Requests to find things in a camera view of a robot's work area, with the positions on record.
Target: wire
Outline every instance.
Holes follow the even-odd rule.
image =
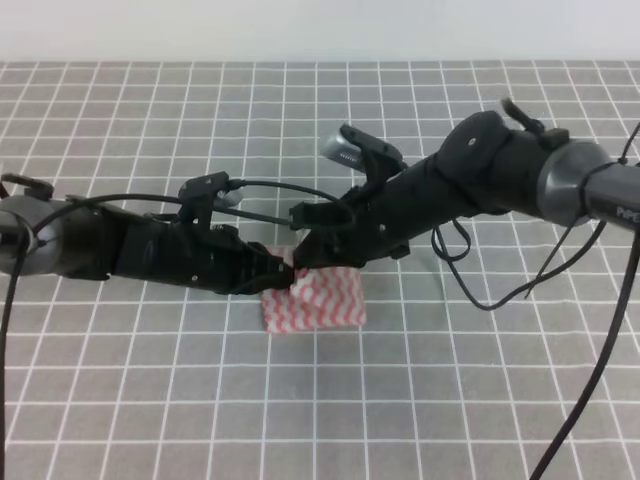
[[[2,367],[2,381],[0,382],[0,400],[2,400],[2,408],[0,408],[0,432],[2,432],[2,442],[0,443],[0,480],[4,480],[4,465],[5,465],[5,381],[6,375],[4,375],[4,369],[6,365],[6,353],[7,353],[7,332],[9,330],[9,319],[11,318],[11,309],[13,307],[13,299],[16,295],[16,287],[18,286],[18,278],[20,278],[20,272],[22,272],[22,266],[27,256],[27,248],[29,242],[26,236],[20,241],[18,252],[16,255],[16,262],[13,265],[13,271],[9,278],[9,286],[7,287],[7,295],[4,301],[4,310],[2,311],[2,322],[0,323],[0,362]]]
[[[622,326],[622,321],[624,319],[624,312],[627,308],[627,304],[629,303],[629,297],[631,296],[631,289],[633,288],[633,282],[635,280],[636,271],[638,270],[638,260],[640,259],[640,234],[636,232],[633,237],[633,244],[631,246],[631,253],[629,254],[629,261],[627,262],[627,269],[624,274],[624,279],[622,280],[622,287],[620,288],[620,296],[618,297],[618,302],[616,304],[615,312],[613,313],[613,319],[611,320],[611,326],[609,327],[609,332],[607,333],[607,338],[604,341],[604,345],[602,346],[602,350],[600,352],[600,356],[596,361],[596,366],[593,368],[593,372],[589,377],[589,381],[585,385],[578,401],[574,405],[573,409],[567,416],[567,419],[562,424],[562,427],[554,437],[553,441],[547,447],[547,450],[542,455],[542,458],[538,462],[535,470],[529,477],[530,480],[540,480],[543,473],[553,460],[553,457],[558,453],[560,446],[569,436],[571,429],[575,426],[582,415],[589,399],[593,395],[594,390],[596,389],[600,378],[602,378],[602,374],[604,372],[605,367],[607,366],[607,362],[609,358],[611,358],[611,352],[613,351],[613,346],[616,343],[616,339],[618,338],[618,333],[620,332],[620,327]]]
[[[347,203],[344,200],[341,200],[338,197],[334,197],[329,193],[316,190],[315,188],[303,187],[302,185],[294,185],[292,183],[273,182],[270,180],[231,180],[229,183],[230,185],[232,185],[232,188],[234,189],[242,188],[242,187],[250,187],[250,186],[251,187],[273,187],[273,188],[280,188],[282,190],[292,190],[294,192],[308,193],[309,195],[315,195],[317,197],[324,198],[325,200],[330,201],[331,203],[340,207],[340,209],[343,210],[348,215],[349,220],[344,223],[340,223],[338,225],[319,227],[324,231],[349,230],[351,228],[354,228],[356,225],[356,214],[353,211],[353,209],[349,205],[347,205]],[[291,226],[291,228],[294,230],[299,230],[301,228],[314,229],[315,227],[312,224],[303,225],[303,224],[289,223],[288,225]]]
[[[627,143],[624,144],[622,155],[620,155],[620,158],[618,159],[619,163],[622,163],[623,165],[627,163],[627,154],[629,153],[629,149],[631,148],[631,145],[633,145],[633,141],[638,136],[639,132],[640,132],[640,122],[638,122],[638,124],[636,125],[636,128],[634,128],[633,132],[631,132],[631,135],[629,135],[629,139],[627,140]]]
[[[569,236],[569,234],[573,230],[573,227],[575,227],[576,224],[578,223],[578,220],[580,220],[580,216],[576,216],[573,219],[573,222],[571,222],[571,225],[569,225],[567,227],[567,229],[564,231],[564,233],[562,234],[562,237],[560,237],[560,240],[558,240],[558,243],[556,243],[556,246],[553,247],[553,250],[551,250],[551,253],[547,257],[547,259],[544,261],[544,263],[542,264],[542,267],[540,267],[540,270],[538,270],[538,274],[536,275],[536,278],[534,280],[537,280],[538,278],[540,278],[540,276],[547,269],[547,267],[551,263],[551,260],[553,260],[553,257],[556,256],[556,254],[560,250],[560,247],[562,247],[562,245],[564,244],[565,240],[567,239],[567,237]],[[533,291],[533,287],[530,287],[529,290],[527,290],[527,293],[525,294],[524,298],[525,299],[529,298],[529,295],[531,294],[532,291]]]
[[[571,258],[569,258],[569,260],[567,260],[565,263],[563,263],[562,265],[560,265],[559,267],[554,268],[553,270],[549,271],[548,273],[539,275],[538,277],[536,277],[534,280],[531,280],[530,282],[525,283],[524,285],[520,285],[518,288],[516,288],[515,290],[513,290],[512,292],[508,293],[502,300],[499,300],[496,303],[493,303],[491,305],[484,305],[482,303],[480,303],[471,293],[471,291],[469,290],[469,288],[467,287],[467,285],[464,283],[464,280],[462,279],[462,277],[460,276],[460,272],[458,272],[458,269],[456,268],[454,262],[452,262],[451,260],[448,260],[447,258],[443,258],[443,260],[447,263],[447,265],[449,266],[449,268],[451,269],[451,273],[453,274],[453,276],[455,277],[456,281],[458,282],[458,285],[460,285],[460,288],[462,289],[463,293],[465,294],[465,296],[467,297],[467,299],[469,299],[469,301],[477,308],[479,308],[480,310],[484,310],[485,312],[490,312],[492,310],[496,310],[500,307],[502,307],[503,305],[507,304],[511,299],[513,299],[516,295],[526,291],[529,288],[533,288],[536,285],[545,282],[547,280],[552,279],[553,277],[561,274],[562,272],[564,272],[565,270],[568,270],[569,268],[571,268],[573,265],[576,264],[576,262],[578,262],[578,260],[580,260],[582,257],[584,257],[584,255],[591,249],[591,247],[596,243],[596,241],[598,240],[598,238],[600,237],[600,234],[602,233],[602,231],[604,230],[604,227],[606,226],[606,222],[599,222],[598,226],[595,228],[595,230],[593,231],[593,233],[591,234],[591,236],[589,237],[589,239],[585,242],[585,244],[580,248],[580,250],[578,250]],[[448,255],[448,250],[447,250],[447,246],[444,243],[444,238],[442,237],[442,232],[440,232],[440,229],[434,229],[436,230],[436,236],[438,238],[438,241],[440,242],[440,248],[442,249],[442,251]]]
[[[117,200],[146,200],[149,202],[159,202],[159,203],[175,203],[178,205],[182,205],[182,201],[177,197],[169,197],[166,195],[152,195],[148,193],[114,193],[111,195],[100,195],[98,197],[89,197],[89,198],[81,198],[74,199],[72,203],[62,207],[59,210],[56,210],[52,214],[44,217],[38,223],[33,226],[33,234],[38,235],[40,231],[49,225],[54,220],[57,220],[60,217],[64,217],[65,215],[69,215],[71,212],[74,212],[82,207],[90,207],[93,205],[97,205],[98,203],[106,203],[106,202],[115,202]]]

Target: robotic arm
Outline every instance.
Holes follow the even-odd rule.
[[[377,258],[401,258],[417,235],[481,213],[514,210],[564,226],[593,217],[637,229],[640,169],[611,162],[601,147],[574,141],[567,130],[545,130],[509,100],[503,105],[524,130],[510,130],[496,112],[476,113],[438,152],[411,167],[392,145],[342,126],[323,153],[364,172],[367,181],[339,203],[291,209],[290,224],[311,225],[294,252],[294,268],[359,268]],[[177,199],[166,200],[181,205],[178,214],[145,216],[77,197],[53,200],[53,187],[38,180],[3,180],[25,191],[0,201],[1,271],[11,272],[23,239],[23,275],[115,275],[220,294],[254,294],[294,281],[294,268],[263,245],[243,242],[229,225],[210,228],[212,211],[238,201],[231,198],[238,181],[226,173],[187,181]],[[328,228],[346,222],[345,205],[355,217],[351,228]],[[42,225],[60,210],[72,211]]]
[[[589,217],[635,230],[640,224],[640,169],[611,162],[597,144],[527,117],[510,101],[506,113],[525,128],[508,129],[493,111],[462,121],[440,150],[406,168],[391,145],[349,126],[326,154],[367,174],[364,187],[343,199],[356,228],[327,236],[312,232],[295,251],[296,267],[362,267],[401,258],[409,240],[458,217],[517,211],[552,223],[579,225]],[[331,206],[309,206],[331,209]]]

